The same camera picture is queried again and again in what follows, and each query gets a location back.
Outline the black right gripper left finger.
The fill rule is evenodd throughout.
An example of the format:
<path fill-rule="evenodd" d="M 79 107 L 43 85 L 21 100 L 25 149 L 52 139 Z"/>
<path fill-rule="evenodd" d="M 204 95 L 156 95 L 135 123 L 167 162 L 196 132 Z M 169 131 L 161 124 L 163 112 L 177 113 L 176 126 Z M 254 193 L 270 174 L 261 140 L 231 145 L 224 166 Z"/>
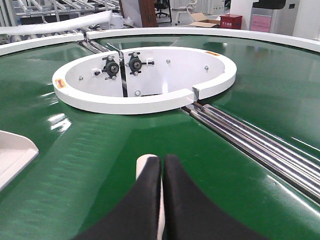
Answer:
<path fill-rule="evenodd" d="M 75 240 L 157 240 L 162 181 L 161 159 L 148 158 L 132 188 L 95 225 Z"/>

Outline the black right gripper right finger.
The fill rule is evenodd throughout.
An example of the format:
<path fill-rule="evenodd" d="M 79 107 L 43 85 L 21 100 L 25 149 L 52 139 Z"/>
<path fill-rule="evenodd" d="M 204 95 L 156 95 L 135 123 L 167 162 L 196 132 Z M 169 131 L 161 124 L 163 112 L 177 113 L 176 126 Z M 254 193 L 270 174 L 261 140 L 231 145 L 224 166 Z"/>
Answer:
<path fill-rule="evenodd" d="M 179 158 L 164 158 L 164 210 L 171 240 L 263 240 L 211 201 L 187 174 Z"/>

